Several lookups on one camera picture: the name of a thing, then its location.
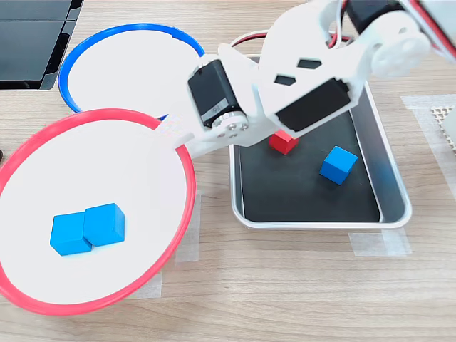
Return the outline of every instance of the red cube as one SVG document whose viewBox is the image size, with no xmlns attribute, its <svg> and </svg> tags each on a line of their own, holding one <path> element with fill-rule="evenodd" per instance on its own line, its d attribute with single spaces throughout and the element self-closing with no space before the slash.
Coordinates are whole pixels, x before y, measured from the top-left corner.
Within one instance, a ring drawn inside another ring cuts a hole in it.
<svg viewBox="0 0 456 342">
<path fill-rule="evenodd" d="M 288 155 L 293 147 L 298 145 L 299 139 L 293 139 L 288 133 L 280 130 L 279 132 L 275 132 L 269 138 L 269 146 L 278 150 L 280 153 L 284 155 Z"/>
</svg>

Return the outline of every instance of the metal tray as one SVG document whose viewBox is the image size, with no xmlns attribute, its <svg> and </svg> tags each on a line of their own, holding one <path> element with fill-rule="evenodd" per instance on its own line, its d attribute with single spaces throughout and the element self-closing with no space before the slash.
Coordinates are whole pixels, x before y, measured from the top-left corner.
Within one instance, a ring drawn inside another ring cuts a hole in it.
<svg viewBox="0 0 456 342">
<path fill-rule="evenodd" d="M 334 146 L 358 161 L 336 185 L 320 176 Z M 358 106 L 301 137 L 289 155 L 230 146 L 232 207 L 251 229 L 395 229 L 412 206 L 366 84 Z"/>
</svg>

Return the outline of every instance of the blue rim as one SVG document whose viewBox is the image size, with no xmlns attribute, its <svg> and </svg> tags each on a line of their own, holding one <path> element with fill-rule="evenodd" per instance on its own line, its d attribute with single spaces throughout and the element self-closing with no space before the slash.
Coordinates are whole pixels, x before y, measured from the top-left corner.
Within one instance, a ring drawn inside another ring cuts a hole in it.
<svg viewBox="0 0 456 342">
<path fill-rule="evenodd" d="M 201 57 L 204 55 L 204 49 L 200 46 L 200 44 L 191 36 L 186 34 L 185 32 L 179 30 L 178 28 L 159 25 L 159 24 L 128 24 L 128 25 L 121 25 L 112 28 L 108 28 L 104 31 L 98 32 L 93 36 L 87 38 L 85 41 L 77 45 L 66 57 L 65 61 L 62 63 L 60 74 L 58 75 L 58 89 L 60 90 L 60 94 L 62 99 L 66 102 L 68 107 L 75 113 L 82 112 L 82 110 L 76 105 L 73 98 L 71 97 L 70 91 L 68 89 L 68 76 L 70 74 L 71 68 L 73 67 L 74 63 L 78 60 L 79 56 L 81 56 L 84 51 L 90 48 L 92 45 L 95 45 L 99 41 L 107 37 L 114 36 L 115 34 L 126 32 L 126 31 L 137 31 L 137 30 L 149 30 L 149 31 L 159 31 L 163 33 L 168 33 L 174 39 L 179 41 L 183 41 L 187 43 L 198 53 L 198 56 Z"/>
</svg>

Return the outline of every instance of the robotic arm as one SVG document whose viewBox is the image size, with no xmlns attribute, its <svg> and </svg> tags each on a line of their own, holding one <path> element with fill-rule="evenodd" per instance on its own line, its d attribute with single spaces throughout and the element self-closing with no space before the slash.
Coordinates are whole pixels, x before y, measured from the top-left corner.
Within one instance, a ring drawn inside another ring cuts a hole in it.
<svg viewBox="0 0 456 342">
<path fill-rule="evenodd" d="M 453 1 L 427 2 L 453 7 L 432 5 L 434 14 L 456 14 Z M 171 148 L 186 144 L 192 158 L 231 144 L 250 146 L 277 130 L 297 138 L 356 106 L 371 74 L 405 75 L 433 48 L 456 61 L 447 34 L 437 35 L 436 22 L 414 11 L 414 3 L 313 0 L 290 9 L 269 29 L 259 63 L 227 44 L 203 56 L 188 84 L 176 85 L 179 101 L 159 132 Z M 360 36 L 339 48 L 344 11 Z M 339 38 L 330 47 L 335 18 Z M 452 20 L 443 26 L 456 33 Z M 437 28 L 444 32 L 442 24 Z"/>
</svg>

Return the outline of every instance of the red wire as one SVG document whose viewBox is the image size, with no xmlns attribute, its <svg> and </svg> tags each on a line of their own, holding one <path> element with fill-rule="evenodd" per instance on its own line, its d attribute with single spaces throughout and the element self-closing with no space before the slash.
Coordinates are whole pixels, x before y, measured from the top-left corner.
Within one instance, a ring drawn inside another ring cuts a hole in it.
<svg viewBox="0 0 456 342">
<path fill-rule="evenodd" d="M 343 16 L 343 13 L 345 12 L 346 10 L 346 7 L 347 7 L 347 4 L 348 4 L 348 0 L 343 0 L 343 4 L 342 4 L 342 13 L 341 15 Z M 338 34 L 342 34 L 342 32 L 337 32 L 333 35 L 333 38 L 331 39 L 331 41 L 329 42 L 328 44 L 328 47 L 329 48 L 333 48 L 335 45 L 336 45 L 336 42 L 337 42 L 337 35 Z"/>
<path fill-rule="evenodd" d="M 240 43 L 244 43 L 245 41 L 251 41 L 253 39 L 258 39 L 258 38 L 266 38 L 267 33 L 257 33 L 257 34 L 252 34 L 251 36 L 247 36 L 240 41 L 236 42 L 233 47 L 236 45 L 239 45 Z"/>
<path fill-rule="evenodd" d="M 419 0 L 410 0 L 412 7 L 418 12 L 418 14 L 426 21 L 426 24 L 432 29 L 439 41 L 443 46 L 451 53 L 453 58 L 456 58 L 456 48 L 453 46 L 451 40 L 447 37 L 445 32 L 442 31 L 440 26 L 434 21 L 429 13 L 421 6 Z"/>
<path fill-rule="evenodd" d="M 349 41 L 350 39 L 352 39 L 352 37 L 349 37 L 349 36 L 342 36 L 342 41 L 343 42 L 346 42 L 346 41 Z"/>
</svg>

